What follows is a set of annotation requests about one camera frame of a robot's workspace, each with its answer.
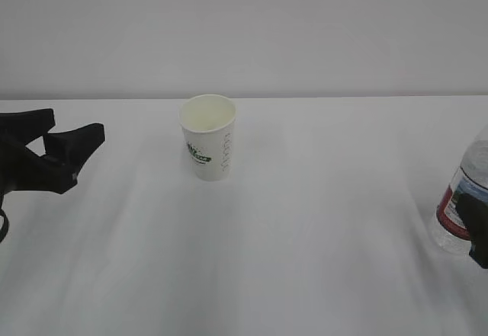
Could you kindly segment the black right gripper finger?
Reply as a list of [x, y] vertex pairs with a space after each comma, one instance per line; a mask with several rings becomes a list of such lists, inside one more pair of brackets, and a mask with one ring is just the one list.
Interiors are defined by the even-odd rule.
[[456, 210], [470, 236], [470, 257], [487, 269], [487, 205], [464, 193], [458, 198]]

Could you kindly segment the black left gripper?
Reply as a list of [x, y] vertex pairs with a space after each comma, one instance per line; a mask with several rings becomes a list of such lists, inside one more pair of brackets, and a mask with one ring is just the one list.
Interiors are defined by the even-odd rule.
[[[82, 167], [105, 141], [104, 125], [48, 133], [55, 126], [52, 108], [1, 113], [1, 196], [12, 191], [64, 194], [78, 183]], [[20, 142], [44, 135], [45, 155]]]

